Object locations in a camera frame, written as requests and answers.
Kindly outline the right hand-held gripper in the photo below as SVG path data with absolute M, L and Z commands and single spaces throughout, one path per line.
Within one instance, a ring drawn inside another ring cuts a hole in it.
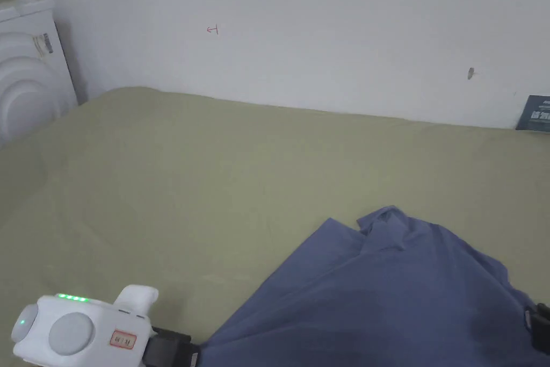
M 527 306 L 524 319 L 533 348 L 549 355 L 549 307 L 543 303 Z

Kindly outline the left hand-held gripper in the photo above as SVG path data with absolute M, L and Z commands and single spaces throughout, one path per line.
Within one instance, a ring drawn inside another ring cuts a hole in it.
M 151 324 L 153 286 L 129 285 L 114 303 L 58 293 L 26 306 L 12 329 L 13 354 L 36 366 L 199 365 L 188 335 Z

